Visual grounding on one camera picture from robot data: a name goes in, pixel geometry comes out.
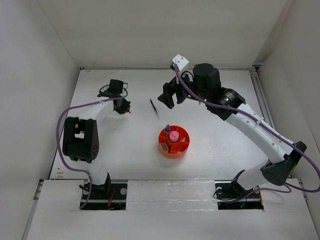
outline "red divided container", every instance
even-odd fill
[[[177,131],[179,133],[178,141],[170,141],[169,136],[165,133],[165,130],[162,129],[158,138],[159,149],[166,158],[178,159],[186,154],[190,144],[190,138],[187,131],[180,126],[170,126],[170,132],[172,131]],[[166,143],[168,151],[162,147],[161,143]]]

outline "pen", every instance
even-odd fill
[[[156,117],[159,119],[159,113],[158,113],[158,111],[157,111],[154,103],[152,102],[151,98],[150,98],[150,103],[151,103],[151,105],[152,105],[152,107],[153,107],[153,110],[154,110],[154,112],[155,112]]]

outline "white wall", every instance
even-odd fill
[[[79,67],[167,68],[180,53],[191,65],[247,68],[287,0],[39,2]]]
[[[22,238],[78,68],[36,0],[0,0],[0,239]]]
[[[273,53],[259,69],[259,77],[276,129],[307,144],[306,153],[320,167],[320,1],[294,0]],[[305,159],[294,175],[305,188],[319,186],[319,178]],[[307,194],[320,233],[320,193]]]

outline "small purple bottle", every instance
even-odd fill
[[[165,125],[164,133],[165,133],[167,136],[169,136],[169,133],[170,133],[170,125],[169,125],[169,124]]]

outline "pink round object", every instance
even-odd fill
[[[169,139],[173,143],[177,142],[179,140],[179,133],[177,131],[170,132]]]

